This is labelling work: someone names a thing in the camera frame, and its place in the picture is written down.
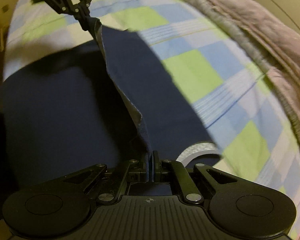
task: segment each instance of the bed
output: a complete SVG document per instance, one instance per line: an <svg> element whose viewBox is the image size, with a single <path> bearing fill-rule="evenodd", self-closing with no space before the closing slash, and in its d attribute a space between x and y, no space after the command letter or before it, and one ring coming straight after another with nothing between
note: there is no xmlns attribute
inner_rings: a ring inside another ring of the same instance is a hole
<svg viewBox="0 0 300 240"><path fill-rule="evenodd" d="M260 46L240 43L234 27L212 11L216 4L207 1L92 0L90 11L103 25L137 31L154 51L217 144L222 160L216 168L293 200L297 218L289 236L300 239L300 140L265 74L271 60L260 56ZM72 16L58 15L45 3L19 0L4 80L36 60L90 40ZM254 56L249 46L255 47Z"/></svg>

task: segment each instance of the garment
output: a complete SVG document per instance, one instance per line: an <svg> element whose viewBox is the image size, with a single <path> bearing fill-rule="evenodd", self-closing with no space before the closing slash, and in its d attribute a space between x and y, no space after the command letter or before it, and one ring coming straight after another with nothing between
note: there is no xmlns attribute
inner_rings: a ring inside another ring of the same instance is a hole
<svg viewBox="0 0 300 240"><path fill-rule="evenodd" d="M21 187L95 163L114 167L143 152L150 159L153 150L176 159L187 147L211 141L136 33L103 26L103 44L107 66L90 41L31 63L4 82L7 153Z"/></svg>

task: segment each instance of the silver rivet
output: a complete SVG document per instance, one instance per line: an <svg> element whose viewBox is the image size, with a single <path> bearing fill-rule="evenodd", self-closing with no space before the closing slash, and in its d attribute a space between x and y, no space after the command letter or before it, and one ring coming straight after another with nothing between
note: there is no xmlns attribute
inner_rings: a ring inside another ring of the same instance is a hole
<svg viewBox="0 0 300 240"><path fill-rule="evenodd" d="M109 194L109 193L104 193L104 194L99 195L98 198L99 198L99 200L101 200L101 201L107 202L107 201L113 200L113 199L114 199L114 196L113 196L112 194Z"/></svg>
<svg viewBox="0 0 300 240"><path fill-rule="evenodd" d="M191 194L188 194L186 196L186 199L189 200L189 201L192 201L192 202L200 201L201 198L202 197L199 194L196 194L196 193L191 193Z"/></svg>

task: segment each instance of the mattress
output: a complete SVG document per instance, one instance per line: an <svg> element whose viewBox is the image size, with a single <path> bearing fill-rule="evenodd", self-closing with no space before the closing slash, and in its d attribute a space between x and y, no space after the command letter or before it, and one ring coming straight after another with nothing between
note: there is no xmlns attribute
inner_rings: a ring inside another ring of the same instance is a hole
<svg viewBox="0 0 300 240"><path fill-rule="evenodd" d="M208 17L182 0L92 0L91 16L136 31L170 74L222 154L216 168L279 190L297 207L300 149L271 83ZM19 0L7 40L4 79L31 62L92 40L69 15Z"/></svg>

